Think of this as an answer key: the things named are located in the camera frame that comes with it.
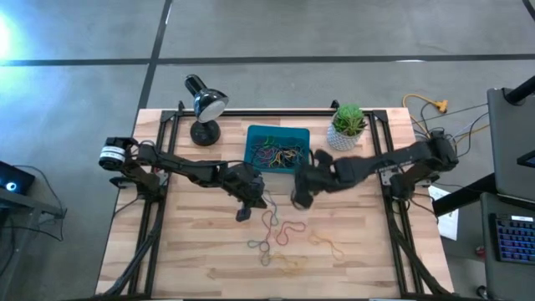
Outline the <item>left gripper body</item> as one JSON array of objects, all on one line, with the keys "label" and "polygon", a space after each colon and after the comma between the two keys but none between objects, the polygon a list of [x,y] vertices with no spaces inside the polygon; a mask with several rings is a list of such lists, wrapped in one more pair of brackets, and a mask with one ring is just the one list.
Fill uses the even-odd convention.
[{"label": "left gripper body", "polygon": [[268,205],[262,198],[264,188],[262,173],[252,166],[241,163],[226,169],[223,189],[242,203],[242,207],[237,211],[237,222],[248,220],[253,208],[267,208]]}]

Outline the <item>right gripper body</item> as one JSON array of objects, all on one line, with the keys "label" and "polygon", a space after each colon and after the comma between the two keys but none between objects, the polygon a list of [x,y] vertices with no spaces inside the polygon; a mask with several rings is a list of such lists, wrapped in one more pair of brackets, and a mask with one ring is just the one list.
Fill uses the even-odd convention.
[{"label": "right gripper body", "polygon": [[331,171],[334,158],[328,152],[317,149],[311,153],[311,159],[311,163],[304,162],[295,171],[292,204],[297,209],[309,209],[314,196],[339,188],[337,177]]}]

